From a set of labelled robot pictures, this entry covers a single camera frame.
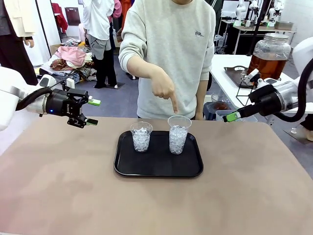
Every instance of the plastic cup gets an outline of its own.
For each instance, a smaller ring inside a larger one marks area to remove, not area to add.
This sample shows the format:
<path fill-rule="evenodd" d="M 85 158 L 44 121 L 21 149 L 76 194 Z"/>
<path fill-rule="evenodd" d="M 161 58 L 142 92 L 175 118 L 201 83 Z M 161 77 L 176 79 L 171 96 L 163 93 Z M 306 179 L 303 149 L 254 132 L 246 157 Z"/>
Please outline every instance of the plastic cup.
<path fill-rule="evenodd" d="M 170 151 L 172 154 L 181 154 L 192 122 L 184 116 L 172 116 L 168 119 L 170 125 Z"/>
<path fill-rule="evenodd" d="M 137 152 L 144 153 L 148 150 L 152 130 L 152 125 L 144 121 L 131 125 L 134 148 Z"/>

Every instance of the short plastic cup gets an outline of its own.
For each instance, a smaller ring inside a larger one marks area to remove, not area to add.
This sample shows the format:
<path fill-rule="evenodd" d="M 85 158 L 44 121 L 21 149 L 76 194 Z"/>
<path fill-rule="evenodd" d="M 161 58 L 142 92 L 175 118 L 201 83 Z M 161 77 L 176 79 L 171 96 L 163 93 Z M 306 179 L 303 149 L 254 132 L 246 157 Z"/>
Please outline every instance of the short plastic cup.
<path fill-rule="evenodd" d="M 134 148 L 137 152 L 143 153 L 148 150 L 152 130 L 152 125 L 144 121 L 131 125 Z"/>
<path fill-rule="evenodd" d="M 181 154 L 192 122 L 184 116 L 172 116 L 168 119 L 170 125 L 170 151 L 172 154 Z"/>

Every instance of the hand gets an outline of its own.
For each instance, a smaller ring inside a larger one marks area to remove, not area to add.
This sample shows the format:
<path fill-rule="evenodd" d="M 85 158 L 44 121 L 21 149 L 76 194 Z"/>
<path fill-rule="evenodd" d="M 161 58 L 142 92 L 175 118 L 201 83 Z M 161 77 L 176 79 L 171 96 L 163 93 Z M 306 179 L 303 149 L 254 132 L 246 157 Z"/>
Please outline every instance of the hand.
<path fill-rule="evenodd" d="M 34 40 L 24 40 L 26 46 L 30 46 L 30 48 L 34 47 Z"/>
<path fill-rule="evenodd" d="M 171 99 L 174 113 L 178 113 L 178 103 L 175 94 L 175 86 L 172 79 L 166 74 L 166 72 L 156 66 L 150 74 L 152 82 L 152 92 L 155 96 L 163 99 Z"/>
<path fill-rule="evenodd" d="M 195 120 L 203 121 L 203 112 L 196 112 Z"/>

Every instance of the pink sleeve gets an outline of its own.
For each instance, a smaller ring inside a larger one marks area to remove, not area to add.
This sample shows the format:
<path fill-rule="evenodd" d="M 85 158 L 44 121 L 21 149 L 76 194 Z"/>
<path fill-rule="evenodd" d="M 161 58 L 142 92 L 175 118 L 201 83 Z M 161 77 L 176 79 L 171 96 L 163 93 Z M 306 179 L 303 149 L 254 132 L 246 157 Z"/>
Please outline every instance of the pink sleeve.
<path fill-rule="evenodd" d="M 114 0 L 114 9 L 115 11 L 113 12 L 113 17 L 119 18 L 122 14 L 122 5 L 119 0 Z"/>

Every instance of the brown tablecloth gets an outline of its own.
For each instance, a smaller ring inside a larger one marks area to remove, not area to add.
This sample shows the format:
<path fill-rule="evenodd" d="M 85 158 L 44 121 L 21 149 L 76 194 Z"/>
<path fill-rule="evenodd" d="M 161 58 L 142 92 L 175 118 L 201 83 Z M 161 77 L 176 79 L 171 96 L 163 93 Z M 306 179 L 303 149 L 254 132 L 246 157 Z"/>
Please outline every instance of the brown tablecloth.
<path fill-rule="evenodd" d="M 0 231 L 23 235 L 312 235 L 313 182 L 269 126 L 194 121 L 196 179 L 115 173 L 136 119 L 43 117 L 0 157 Z M 166 121 L 151 120 L 155 130 Z"/>

